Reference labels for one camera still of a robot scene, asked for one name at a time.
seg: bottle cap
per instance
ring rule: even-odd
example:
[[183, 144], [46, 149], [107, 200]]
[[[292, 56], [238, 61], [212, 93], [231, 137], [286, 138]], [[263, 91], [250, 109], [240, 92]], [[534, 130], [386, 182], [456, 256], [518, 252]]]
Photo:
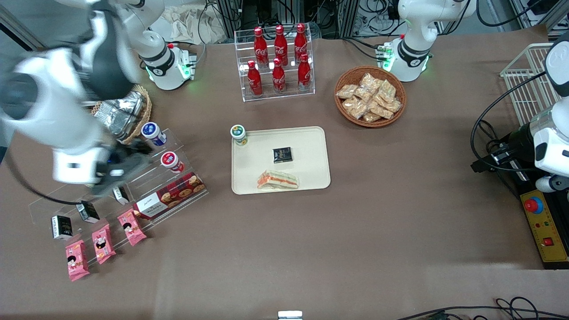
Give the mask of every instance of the bottle cap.
[[245, 128], [242, 125], [234, 125], [229, 131], [234, 139], [241, 139], [245, 136]]
[[167, 151], [160, 158], [160, 162], [164, 167], [171, 168], [178, 164], [178, 156], [172, 151]]
[[147, 139], [154, 139], [160, 133], [160, 127], [156, 122], [147, 122], [142, 126], [141, 133]]

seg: red and white cup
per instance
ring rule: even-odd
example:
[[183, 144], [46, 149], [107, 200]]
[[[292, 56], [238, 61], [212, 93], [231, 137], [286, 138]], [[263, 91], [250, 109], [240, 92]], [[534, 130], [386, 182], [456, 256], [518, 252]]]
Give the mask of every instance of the red and white cup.
[[160, 158], [162, 165], [173, 173], [184, 171], [184, 163], [178, 159], [178, 156], [172, 151], [166, 151]]

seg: white cloth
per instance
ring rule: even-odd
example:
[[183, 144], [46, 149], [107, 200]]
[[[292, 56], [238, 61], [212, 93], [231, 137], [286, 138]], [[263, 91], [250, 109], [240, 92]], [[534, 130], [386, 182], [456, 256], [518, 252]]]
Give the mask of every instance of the white cloth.
[[187, 41], [195, 44], [217, 43], [225, 40], [225, 32], [221, 26], [221, 17], [218, 16], [213, 6], [208, 6], [204, 11], [204, 5], [187, 4], [171, 6], [165, 9], [162, 17], [172, 24], [171, 37], [175, 41]]

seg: cookie box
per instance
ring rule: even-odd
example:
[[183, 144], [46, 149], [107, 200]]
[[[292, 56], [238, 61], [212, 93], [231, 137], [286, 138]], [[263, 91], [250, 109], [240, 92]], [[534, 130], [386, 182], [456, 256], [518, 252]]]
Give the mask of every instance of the cookie box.
[[134, 205], [135, 214], [140, 217], [152, 220], [168, 212], [180, 203], [192, 198], [194, 195], [205, 189], [204, 183], [193, 172], [188, 173], [180, 179], [168, 184], [157, 192], [139, 200]]

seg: yellow control panel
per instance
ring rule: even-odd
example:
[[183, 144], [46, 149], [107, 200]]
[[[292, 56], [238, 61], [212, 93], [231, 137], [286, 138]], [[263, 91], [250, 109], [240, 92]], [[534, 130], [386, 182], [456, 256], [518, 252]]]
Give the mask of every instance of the yellow control panel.
[[534, 190], [519, 198], [522, 200], [541, 260], [543, 262], [569, 261], [543, 193]]

